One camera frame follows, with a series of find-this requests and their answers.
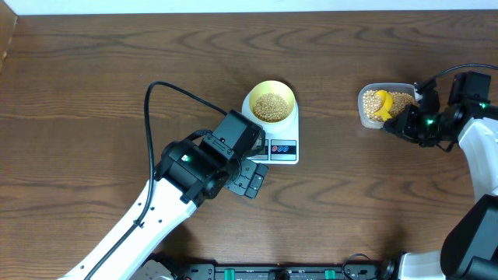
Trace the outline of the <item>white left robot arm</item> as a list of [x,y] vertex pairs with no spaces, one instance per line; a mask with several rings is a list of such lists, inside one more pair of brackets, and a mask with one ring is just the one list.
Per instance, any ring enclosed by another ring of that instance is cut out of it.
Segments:
[[267,166],[251,161],[263,151],[264,130],[232,110],[195,144],[170,143],[136,202],[66,279],[129,279],[159,243],[222,189],[253,199]]

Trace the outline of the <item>yellow plastic measuring scoop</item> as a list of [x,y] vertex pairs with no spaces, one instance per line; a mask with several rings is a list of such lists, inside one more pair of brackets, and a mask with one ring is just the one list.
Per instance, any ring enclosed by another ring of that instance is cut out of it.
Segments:
[[374,114],[381,117],[382,121],[391,119],[390,110],[394,104],[392,95],[386,90],[378,90],[376,91],[376,96],[381,98],[381,107]]

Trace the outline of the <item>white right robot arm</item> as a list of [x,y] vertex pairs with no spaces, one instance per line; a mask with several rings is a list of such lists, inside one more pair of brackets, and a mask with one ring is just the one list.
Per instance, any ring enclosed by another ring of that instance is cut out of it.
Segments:
[[458,145],[470,170],[475,204],[451,230],[440,250],[405,253],[399,279],[484,279],[497,277],[497,108],[489,99],[491,78],[478,72],[454,77],[445,110],[436,81],[418,88],[419,105],[406,107],[384,130],[421,147]]

